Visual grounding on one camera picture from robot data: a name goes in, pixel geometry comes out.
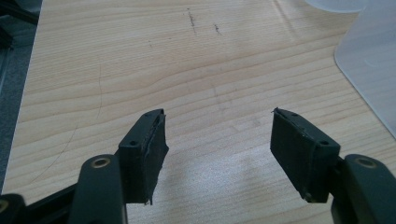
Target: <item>pencil mark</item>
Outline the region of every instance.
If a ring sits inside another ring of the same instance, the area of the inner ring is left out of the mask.
[[[62,154],[64,154],[64,151],[69,147],[69,144],[72,142],[73,137],[74,137],[74,135],[75,135],[77,129],[78,129],[78,125],[76,125],[76,128],[75,128],[75,130],[74,130],[73,133],[72,133],[72,136],[70,137],[69,141],[67,141],[67,144],[66,144],[66,146],[64,147],[64,149],[62,149],[62,152],[56,157],[56,159],[52,162],[52,164],[51,164],[49,167],[47,167],[47,169],[46,169],[45,171],[43,171],[43,172],[42,172],[40,175],[38,175],[32,182],[30,182],[31,184],[34,183],[34,182],[35,182],[40,176],[42,176],[44,173],[46,173],[46,172],[48,171],[48,169],[49,169],[53,164],[55,164],[55,162],[56,162],[57,160],[59,160],[59,158],[62,156]]]
[[[100,112],[102,110],[103,106],[103,90],[102,90],[102,65],[99,64],[99,89],[100,89],[100,106],[99,106],[99,111],[98,114],[96,115],[96,118],[99,118]]]
[[[215,101],[216,101],[216,106],[219,109],[219,111],[221,112],[221,115],[224,116],[224,106],[222,105],[222,102],[219,98],[220,95],[218,93],[218,90],[212,83],[210,83],[210,86],[212,87],[213,95],[214,95]]]
[[[219,27],[217,24],[213,23],[213,25],[215,26],[215,30],[218,33],[218,35],[222,35],[221,32],[219,31]]]
[[[189,11],[189,17],[190,17],[192,30],[194,31],[194,34],[197,35],[197,32],[195,31],[195,23],[194,23],[195,22],[195,18],[192,16],[189,7],[187,8],[187,10]]]

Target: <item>white plastic object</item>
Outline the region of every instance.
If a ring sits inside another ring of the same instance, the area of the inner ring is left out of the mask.
[[[396,1],[370,0],[334,58],[396,138]]]
[[[350,13],[362,11],[368,0],[305,0],[306,3],[319,9],[339,12]]]

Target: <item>scratch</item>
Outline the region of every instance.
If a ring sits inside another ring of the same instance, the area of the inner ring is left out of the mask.
[[[194,19],[194,17],[192,16],[189,7],[187,8],[187,10],[189,11],[189,17],[190,17],[190,22],[191,22],[192,30],[194,31],[194,34],[197,35],[197,32],[195,31],[195,23],[194,23],[194,22],[195,22],[195,19]]]
[[[213,23],[213,25],[215,26],[215,29],[216,29],[216,32],[218,33],[218,35],[221,35],[221,32],[219,31],[219,27],[215,23]]]
[[[48,171],[48,169],[49,169],[53,164],[55,164],[55,162],[62,156],[62,154],[64,153],[64,151],[69,147],[69,144],[72,142],[73,137],[74,137],[74,135],[75,135],[77,129],[78,129],[78,125],[76,125],[76,128],[75,128],[75,130],[74,130],[73,133],[72,133],[72,136],[70,137],[69,141],[67,142],[67,144],[66,144],[66,146],[64,147],[64,149],[62,150],[62,152],[61,152],[61,153],[58,155],[58,157],[55,159],[55,161],[53,161],[52,164],[51,164],[49,167],[47,167],[47,169],[46,169],[45,171],[43,171],[43,172],[42,172],[40,175],[38,175],[32,182],[30,182],[31,184],[34,183],[34,182],[35,182],[40,176],[42,176],[44,173],[46,173],[46,172]]]
[[[102,65],[99,64],[99,88],[100,88],[100,106],[99,106],[99,111],[98,111],[98,115],[96,116],[96,118],[99,118],[100,112],[102,110],[102,106],[103,106],[103,90],[102,90]]]

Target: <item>stain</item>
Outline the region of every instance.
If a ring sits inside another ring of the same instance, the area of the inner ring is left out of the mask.
[[[194,31],[194,34],[197,35],[197,32],[195,31],[195,23],[194,23],[195,22],[195,18],[192,16],[189,7],[187,8],[187,11],[189,11],[189,17],[190,17],[192,30]]]
[[[218,35],[221,35],[221,32],[220,32],[220,30],[219,30],[218,25],[215,24],[215,23],[213,23],[213,25],[215,26],[215,30],[216,30],[216,32],[218,33]]]

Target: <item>wooden table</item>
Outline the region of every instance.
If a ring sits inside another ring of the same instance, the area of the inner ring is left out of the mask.
[[[335,65],[356,14],[303,0],[46,0],[3,193],[35,202],[164,108],[170,147],[134,223],[332,223],[270,152],[279,106],[396,174],[396,142]]]

